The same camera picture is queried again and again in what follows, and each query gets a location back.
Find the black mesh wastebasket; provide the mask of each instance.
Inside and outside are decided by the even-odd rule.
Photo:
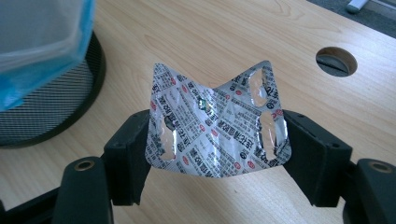
[[[0,112],[0,148],[26,147],[64,131],[91,106],[102,87],[105,54],[92,34],[85,60]]]

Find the wooden table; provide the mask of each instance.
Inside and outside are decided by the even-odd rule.
[[[149,108],[154,63],[216,87],[263,60],[284,109],[307,115],[353,146],[352,160],[396,163],[396,40],[303,0],[98,0],[94,30],[107,59],[92,108],[49,141],[0,150],[6,209],[60,185],[64,167],[103,146],[133,113]],[[358,70],[333,77],[317,52],[349,51]],[[342,223],[311,207],[283,167],[222,179],[151,169],[141,205],[115,207],[116,223]]]

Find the plastic blister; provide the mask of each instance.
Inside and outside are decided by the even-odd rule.
[[[225,177],[281,165],[290,155],[269,62],[215,89],[155,64],[146,147],[152,166]]]

